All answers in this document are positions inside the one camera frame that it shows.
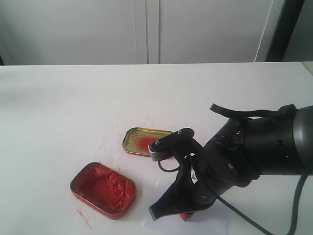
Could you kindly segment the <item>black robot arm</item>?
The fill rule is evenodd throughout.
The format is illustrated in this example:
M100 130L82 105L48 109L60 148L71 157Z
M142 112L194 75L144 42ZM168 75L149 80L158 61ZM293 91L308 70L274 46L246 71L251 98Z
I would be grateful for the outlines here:
M277 111L211 110L226 124L205 144L182 128L148 149L154 162L174 157L175 181L149 207L153 220L211 207L230 188L244 188L261 175L301 175L313 165L313 109L286 105Z

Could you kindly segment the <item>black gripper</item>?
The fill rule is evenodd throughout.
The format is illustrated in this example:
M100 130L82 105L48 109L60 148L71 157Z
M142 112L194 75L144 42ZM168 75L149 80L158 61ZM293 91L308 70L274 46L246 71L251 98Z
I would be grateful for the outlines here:
M244 188L259 178L243 149L230 140L210 140L205 146L184 141L173 155L180 169L175 182L149 207L153 221L205 210L231 187Z

